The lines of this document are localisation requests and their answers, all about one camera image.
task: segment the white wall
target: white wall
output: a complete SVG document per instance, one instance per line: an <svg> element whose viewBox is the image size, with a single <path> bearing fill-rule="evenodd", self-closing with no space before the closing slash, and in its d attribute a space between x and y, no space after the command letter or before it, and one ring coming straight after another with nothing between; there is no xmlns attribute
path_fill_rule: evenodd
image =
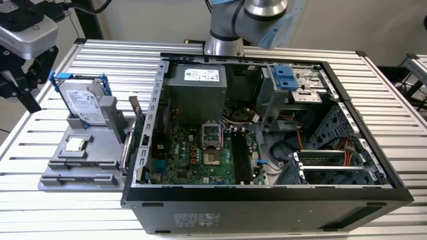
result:
<svg viewBox="0 0 427 240"><path fill-rule="evenodd" d="M99 8L105 1L92 2ZM111 40L183 43L204 41L210 35L204 0L113 0L97 17L104 38Z"/></svg>
<svg viewBox="0 0 427 240"><path fill-rule="evenodd" d="M427 0L308 0L292 48L363 50L378 65L427 54Z"/></svg>
<svg viewBox="0 0 427 240"><path fill-rule="evenodd" d="M306 0L290 46L363 50L396 65L406 53L427 53L426 15L427 0ZM115 0L99 20L107 39L181 43L207 39L211 19L203 0Z"/></svg>

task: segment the sticker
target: sticker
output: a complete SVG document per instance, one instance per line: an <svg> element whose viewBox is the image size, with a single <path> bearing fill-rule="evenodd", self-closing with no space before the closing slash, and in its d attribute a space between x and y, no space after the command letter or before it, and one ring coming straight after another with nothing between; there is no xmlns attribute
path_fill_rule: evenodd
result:
<svg viewBox="0 0 427 240"><path fill-rule="evenodd" d="M220 213L175 213L175 223L179 228L218 227Z"/></svg>
<svg viewBox="0 0 427 240"><path fill-rule="evenodd" d="M254 122L254 123L258 123L259 120L260 120L260 115L258 115L258 114L255 113L255 116L252 117L252 122Z"/></svg>
<svg viewBox="0 0 427 240"><path fill-rule="evenodd" d="M220 71L212 69L185 69L185 81L210 81L219 82L220 81Z"/></svg>
<svg viewBox="0 0 427 240"><path fill-rule="evenodd" d="M295 122L294 121L278 120L278 126L279 126L280 130L295 130Z"/></svg>
<svg viewBox="0 0 427 240"><path fill-rule="evenodd" d="M79 118L88 124L105 124L95 94L89 91L67 90L67 95Z"/></svg>

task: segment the wire bundle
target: wire bundle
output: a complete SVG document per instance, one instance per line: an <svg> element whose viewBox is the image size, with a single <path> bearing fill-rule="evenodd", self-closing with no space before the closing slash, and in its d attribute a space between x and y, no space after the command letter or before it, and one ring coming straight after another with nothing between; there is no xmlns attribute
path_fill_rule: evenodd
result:
<svg viewBox="0 0 427 240"><path fill-rule="evenodd" d="M204 0L204 3L206 3L208 12L212 13L212 5L210 3L210 0Z"/></svg>

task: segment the case label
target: case label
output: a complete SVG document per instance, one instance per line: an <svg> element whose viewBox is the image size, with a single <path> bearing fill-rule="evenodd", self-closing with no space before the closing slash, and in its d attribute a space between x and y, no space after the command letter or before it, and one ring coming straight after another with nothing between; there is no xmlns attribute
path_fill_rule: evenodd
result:
<svg viewBox="0 0 427 240"><path fill-rule="evenodd" d="M180 228L216 227L220 216L220 213L175 213L175 223Z"/></svg>

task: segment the blue latch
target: blue latch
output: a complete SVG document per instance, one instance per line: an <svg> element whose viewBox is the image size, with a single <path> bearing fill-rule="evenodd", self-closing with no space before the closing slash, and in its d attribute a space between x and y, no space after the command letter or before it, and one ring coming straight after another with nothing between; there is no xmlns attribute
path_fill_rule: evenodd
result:
<svg viewBox="0 0 427 240"><path fill-rule="evenodd" d="M296 90L300 85L295 79L294 71L290 66L272 66L272 76L278 82L278 88L280 90Z"/></svg>

